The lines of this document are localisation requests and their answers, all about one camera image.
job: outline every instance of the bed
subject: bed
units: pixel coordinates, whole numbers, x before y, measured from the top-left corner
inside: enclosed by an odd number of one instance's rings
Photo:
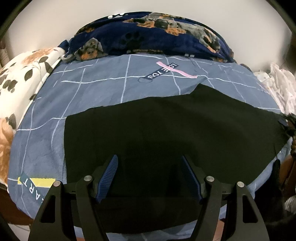
[[[171,27],[172,30],[163,28],[163,25],[152,26],[151,21],[156,22],[156,19],[177,24]],[[187,22],[197,24],[205,33],[202,39],[205,37],[206,41],[193,40],[197,37],[187,25],[181,24]],[[105,39],[100,36],[102,29],[96,32],[100,27],[112,23],[131,26],[124,30],[124,34],[120,33],[118,39],[115,38],[121,44],[119,47],[114,47],[108,36]],[[134,28],[143,29],[143,32],[130,34]],[[157,45],[155,39],[149,38],[147,42],[141,39],[141,34],[150,34],[151,31],[171,38],[190,32],[190,41],[183,39],[180,44],[176,40],[173,43],[178,47],[173,48]],[[51,52],[55,57],[50,61],[48,56]],[[44,77],[40,78],[40,84],[35,83],[32,95],[22,109],[23,115],[17,115],[15,126],[12,126],[16,133],[11,146],[7,178],[11,199],[31,218],[36,216],[55,180],[67,183],[64,127],[69,115],[92,107],[116,105],[146,97],[185,95],[197,85],[214,88],[255,108],[280,113],[276,102],[255,75],[248,68],[235,63],[232,50],[218,33],[201,23],[177,16],[137,12],[105,17],[84,26],[69,43],[61,43],[58,48],[41,54],[34,61],[39,64],[38,73],[43,73]],[[26,68],[23,70],[21,66],[25,81],[34,77],[28,74],[30,66]],[[10,82],[3,87],[6,81],[3,80],[2,88],[8,91]],[[268,179],[275,159],[283,161],[290,152],[290,146],[291,141],[288,141],[275,153],[274,159],[269,160],[270,163],[258,177],[248,182],[253,196]],[[226,206],[223,206],[220,218],[225,217],[225,212]],[[194,225],[193,221],[163,230],[162,239],[189,237]],[[76,232],[82,236],[80,229],[76,229]],[[157,233],[145,235],[150,235],[149,240],[160,240]],[[108,237],[111,240],[125,239],[123,234],[109,233]],[[143,236],[137,234],[133,238],[141,240]]]

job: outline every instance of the white wall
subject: white wall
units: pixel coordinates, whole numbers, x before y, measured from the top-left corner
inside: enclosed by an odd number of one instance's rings
[[[190,18],[217,31],[253,71],[282,64],[291,32],[265,0],[33,0],[6,34],[10,56],[57,46],[95,19],[133,11]]]

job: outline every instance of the navy blue blanket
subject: navy blue blanket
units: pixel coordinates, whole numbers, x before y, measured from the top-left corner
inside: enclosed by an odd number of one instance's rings
[[[156,12],[130,12],[95,20],[64,42],[65,62],[106,55],[150,53],[233,63],[224,39],[206,25]]]

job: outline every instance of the leaf print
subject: leaf print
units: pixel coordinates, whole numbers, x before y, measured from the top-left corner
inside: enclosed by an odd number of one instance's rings
[[[0,73],[0,75],[4,74],[4,73],[6,72],[6,70],[8,70],[8,69],[3,70],[3,71]]]
[[[25,74],[25,81],[27,81],[28,79],[30,79],[33,75],[33,70],[30,69],[26,74]]]
[[[33,94],[29,100],[34,100],[37,94]]]
[[[15,119],[15,115],[12,114],[8,119],[8,124],[11,125],[11,127],[15,130],[17,128],[17,121]]]
[[[0,77],[0,85],[2,85],[3,81],[6,79],[7,74]]]
[[[3,84],[2,88],[6,89],[9,86],[10,82],[11,82],[11,80],[6,80],[5,83]]]
[[[44,62],[44,64],[45,64],[46,72],[50,74],[52,72],[52,67],[47,62]]]
[[[44,56],[39,60],[39,63],[43,63],[48,59],[48,56]]]
[[[7,90],[10,91],[11,89],[13,89],[15,87],[16,84],[17,84],[16,80],[11,81]]]

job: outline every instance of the paw print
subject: paw print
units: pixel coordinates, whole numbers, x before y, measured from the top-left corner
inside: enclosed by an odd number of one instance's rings
[[[128,51],[134,49],[140,49],[141,43],[143,42],[144,37],[140,36],[139,32],[127,33],[121,40],[120,44],[124,45]]]

